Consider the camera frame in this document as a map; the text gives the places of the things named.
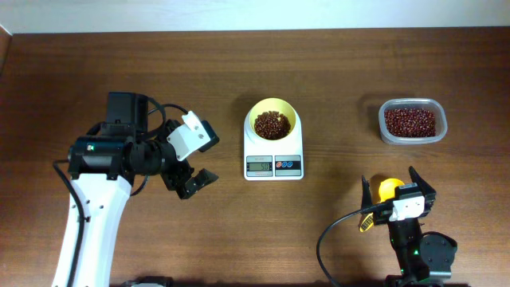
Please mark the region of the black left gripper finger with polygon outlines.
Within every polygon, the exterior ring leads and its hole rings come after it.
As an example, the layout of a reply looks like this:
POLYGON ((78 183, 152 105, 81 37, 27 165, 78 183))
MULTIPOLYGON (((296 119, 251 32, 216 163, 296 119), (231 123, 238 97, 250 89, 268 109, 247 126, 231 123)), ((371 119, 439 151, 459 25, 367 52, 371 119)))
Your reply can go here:
POLYGON ((199 173, 192 179, 192 188, 194 190, 200 190, 203 187, 206 187, 214 182, 216 182, 219 177, 211 171, 207 169, 201 169, 199 173))
POLYGON ((198 191, 198 184, 195 181, 189 181, 184 184, 179 184, 176 187, 176 193, 180 199, 189 199, 198 191))

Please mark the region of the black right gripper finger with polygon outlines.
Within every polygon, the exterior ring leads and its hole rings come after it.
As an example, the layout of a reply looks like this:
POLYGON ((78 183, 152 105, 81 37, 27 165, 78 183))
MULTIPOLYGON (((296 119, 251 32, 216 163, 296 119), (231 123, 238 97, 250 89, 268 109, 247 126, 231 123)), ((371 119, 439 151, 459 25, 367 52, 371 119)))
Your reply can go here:
POLYGON ((367 209, 373 205, 370 183, 369 181, 362 176, 362 200, 361 200, 361 209, 363 210, 362 214, 367 214, 367 209))
POLYGON ((414 167, 409 166, 409 174, 411 181, 418 185, 425 199, 435 199, 437 192, 416 172, 414 167))

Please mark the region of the yellow plastic measuring scoop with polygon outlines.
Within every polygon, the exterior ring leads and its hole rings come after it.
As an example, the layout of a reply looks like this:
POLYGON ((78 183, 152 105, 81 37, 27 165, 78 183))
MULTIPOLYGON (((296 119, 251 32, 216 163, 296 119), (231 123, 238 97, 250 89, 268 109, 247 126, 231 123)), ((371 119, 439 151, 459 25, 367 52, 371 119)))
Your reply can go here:
MULTIPOLYGON (((379 184, 377 203, 385 202, 395 197, 395 188, 403 186, 404 182, 400 179, 385 179, 379 184)), ((359 224, 359 231, 364 233, 375 224, 374 214, 364 214, 359 224)))

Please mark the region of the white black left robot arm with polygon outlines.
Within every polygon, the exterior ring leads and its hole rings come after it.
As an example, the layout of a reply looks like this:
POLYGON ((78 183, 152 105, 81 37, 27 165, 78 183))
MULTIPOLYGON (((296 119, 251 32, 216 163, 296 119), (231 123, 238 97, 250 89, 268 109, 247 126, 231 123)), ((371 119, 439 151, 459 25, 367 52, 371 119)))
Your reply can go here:
POLYGON ((137 175, 161 177, 166 189, 189 199, 218 176, 195 171, 187 158, 218 143, 210 124, 185 110, 181 120, 162 118, 148 127, 153 112, 165 115, 165 105, 135 92, 110 92, 107 118, 92 126, 69 149, 63 172, 53 167, 67 187, 69 213, 55 286, 107 286, 116 235, 137 175))

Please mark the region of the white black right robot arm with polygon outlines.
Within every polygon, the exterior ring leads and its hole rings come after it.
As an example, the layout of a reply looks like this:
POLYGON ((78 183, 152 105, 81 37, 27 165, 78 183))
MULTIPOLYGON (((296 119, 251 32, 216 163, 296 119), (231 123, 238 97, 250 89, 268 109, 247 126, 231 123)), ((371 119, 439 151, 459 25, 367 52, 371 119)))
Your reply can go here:
POLYGON ((451 265, 457 242, 438 232, 422 232, 420 218, 426 217, 437 192, 409 168, 411 183, 393 187, 393 195, 372 202, 369 181, 362 179, 362 213, 371 214, 374 225, 386 225, 392 249, 398 259, 399 275, 389 275, 385 286, 443 286, 452 277, 451 265))

